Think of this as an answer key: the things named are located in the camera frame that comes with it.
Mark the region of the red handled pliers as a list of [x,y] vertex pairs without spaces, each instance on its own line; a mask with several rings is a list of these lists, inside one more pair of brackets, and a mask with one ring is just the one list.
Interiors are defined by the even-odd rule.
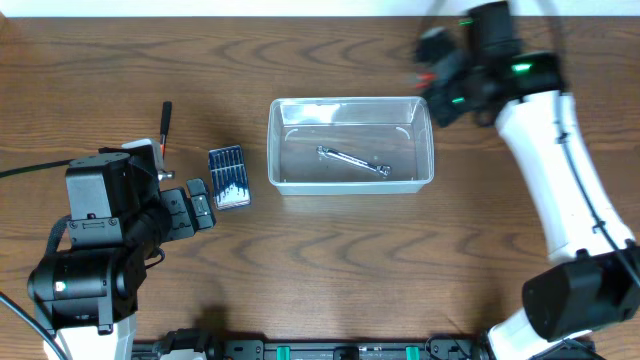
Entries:
[[438,80],[438,76],[433,72],[418,72],[411,76],[410,84],[416,89],[428,89]]

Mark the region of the claw hammer black handle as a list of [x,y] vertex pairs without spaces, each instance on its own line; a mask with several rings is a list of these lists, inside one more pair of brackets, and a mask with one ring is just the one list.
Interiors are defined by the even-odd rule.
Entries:
[[[160,148],[162,159],[165,159],[167,138],[170,130],[170,121],[172,115],[172,102],[165,101],[162,104],[162,114],[160,123]],[[164,167],[158,171],[159,181],[172,180],[175,177],[174,171],[167,171]]]

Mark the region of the blue precision screwdriver set case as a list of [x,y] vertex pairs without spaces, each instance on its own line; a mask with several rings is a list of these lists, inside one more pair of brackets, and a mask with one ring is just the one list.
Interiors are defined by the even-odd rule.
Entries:
[[213,199],[218,210],[251,203],[248,175],[240,145],[213,149],[208,153]]

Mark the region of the silver combination wrench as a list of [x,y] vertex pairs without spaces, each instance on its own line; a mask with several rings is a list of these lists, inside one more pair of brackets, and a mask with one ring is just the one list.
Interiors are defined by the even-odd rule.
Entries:
[[388,177],[392,173],[392,168],[388,165],[373,164],[363,159],[346,154],[344,152],[340,152],[334,148],[318,145],[316,148],[316,152],[320,156],[323,156],[325,158],[338,160],[338,161],[347,163],[351,166],[368,170],[382,177]]

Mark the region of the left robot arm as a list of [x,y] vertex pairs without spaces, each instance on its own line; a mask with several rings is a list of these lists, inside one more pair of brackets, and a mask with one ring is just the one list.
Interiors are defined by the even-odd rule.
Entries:
[[27,282],[49,356],[131,358],[137,292],[162,245],[214,227],[205,182],[163,190],[162,169],[154,145],[101,148],[70,162],[70,214]]

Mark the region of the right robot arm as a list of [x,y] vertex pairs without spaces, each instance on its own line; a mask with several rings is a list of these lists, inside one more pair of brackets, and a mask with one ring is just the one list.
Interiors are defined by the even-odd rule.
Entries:
[[424,98],[441,126],[490,114],[524,177],[550,262],[523,284],[521,308],[486,331],[472,355],[533,359],[637,314],[639,247],[587,151],[559,57],[525,52],[507,26],[473,23],[467,34],[466,48],[442,28],[420,36]]

